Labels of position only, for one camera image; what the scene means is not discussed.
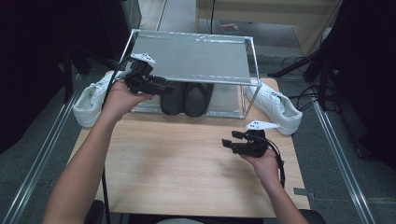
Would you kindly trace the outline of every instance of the white shoe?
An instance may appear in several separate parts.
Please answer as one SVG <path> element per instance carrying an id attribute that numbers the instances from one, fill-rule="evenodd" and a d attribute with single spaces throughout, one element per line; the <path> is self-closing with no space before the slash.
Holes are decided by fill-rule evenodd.
<path id="1" fill-rule="evenodd" d="M 102 111 L 102 103 L 105 100 L 106 90 L 110 82 L 113 71 L 109 71 L 98 82 L 92 83 L 85 88 L 81 96 L 73 105 L 73 113 L 79 125 L 85 128 L 91 128 L 99 118 Z"/>
<path id="2" fill-rule="evenodd" d="M 257 84 L 258 81 L 253 80 L 251 83 Z M 256 89 L 257 87 L 246 86 L 246 96 L 250 101 Z M 282 134 L 295 133 L 300 126 L 303 113 L 294 107 L 287 96 L 274 91 L 264 83 L 262 83 L 254 105 L 264 112 L 273 123 L 280 125 L 276 129 Z"/>

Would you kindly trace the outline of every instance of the person's left arm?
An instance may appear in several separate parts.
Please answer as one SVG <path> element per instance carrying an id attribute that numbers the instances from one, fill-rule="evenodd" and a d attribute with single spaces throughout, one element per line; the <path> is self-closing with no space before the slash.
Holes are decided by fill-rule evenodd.
<path id="1" fill-rule="evenodd" d="M 152 95 L 132 95 L 126 85 L 113 85 L 99 119 L 58 179 L 46 207 L 43 223 L 83 223 L 105 166 L 111 134 L 122 115 Z"/>

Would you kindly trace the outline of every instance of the wooden desk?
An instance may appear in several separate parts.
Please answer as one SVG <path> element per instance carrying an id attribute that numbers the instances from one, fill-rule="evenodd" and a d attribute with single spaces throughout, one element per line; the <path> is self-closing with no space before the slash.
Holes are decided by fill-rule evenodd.
<path id="1" fill-rule="evenodd" d="M 277 90 L 273 79 L 265 83 Z M 247 119 L 175 117 L 131 113 L 113 133 L 106 159 L 110 211 L 222 217 L 274 217 L 275 213 L 252 167 L 223 147 L 231 131 L 244 132 L 254 119 L 268 118 L 254 106 Z M 89 132 L 82 129 L 73 154 Z M 290 136 L 276 130 L 267 138 L 285 161 L 286 191 L 297 207 L 309 209 Z M 100 187 L 97 199 L 103 200 Z"/>
<path id="2" fill-rule="evenodd" d="M 303 55 L 308 56 L 337 15 L 341 3 L 342 0 L 218 0 L 213 18 L 292 25 Z M 198 20 L 210 20 L 212 7 L 211 0 L 196 0 L 197 33 Z"/>

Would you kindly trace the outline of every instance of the shoe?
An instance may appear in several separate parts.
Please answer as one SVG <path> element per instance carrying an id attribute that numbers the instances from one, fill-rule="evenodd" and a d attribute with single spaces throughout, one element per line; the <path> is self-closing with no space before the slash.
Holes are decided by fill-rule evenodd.
<path id="1" fill-rule="evenodd" d="M 202 116 L 209 107 L 214 84 L 189 83 L 186 87 L 186 98 L 184 99 L 184 113 L 191 118 Z"/>
<path id="2" fill-rule="evenodd" d="M 257 85 L 258 81 L 253 80 L 251 83 Z M 245 93 L 250 101 L 256 89 L 256 87 L 246 86 Z M 264 83 L 262 83 L 253 104 L 264 112 L 273 123 L 280 125 L 276 129 L 282 134 L 293 134 L 300 126 L 303 113 L 294 107 L 287 96 L 274 91 Z"/>
<path id="3" fill-rule="evenodd" d="M 183 110 L 184 91 L 187 83 L 170 81 L 168 84 L 174 88 L 171 92 L 161 96 L 160 106 L 164 114 L 174 116 Z"/>
<path id="4" fill-rule="evenodd" d="M 76 103 L 73 104 L 73 113 L 78 124 L 82 127 L 91 128 L 99 118 L 108 83 L 112 75 L 113 71 L 109 71 L 100 81 L 92 83 L 89 87 L 85 88 Z"/>

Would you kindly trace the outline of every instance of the human hand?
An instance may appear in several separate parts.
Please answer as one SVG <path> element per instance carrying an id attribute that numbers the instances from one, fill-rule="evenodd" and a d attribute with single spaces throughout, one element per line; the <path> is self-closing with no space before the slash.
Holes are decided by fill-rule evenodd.
<path id="1" fill-rule="evenodd" d="M 122 116 L 143 101 L 151 100 L 154 96 L 146 93 L 132 94 L 123 80 L 113 84 L 108 93 L 101 116 L 119 121 Z"/>
<path id="2" fill-rule="evenodd" d="M 268 148 L 259 158 L 246 155 L 241 155 L 241 158 L 253 165 L 256 175 L 265 189 L 272 184 L 280 185 L 276 154 L 271 148 Z"/>

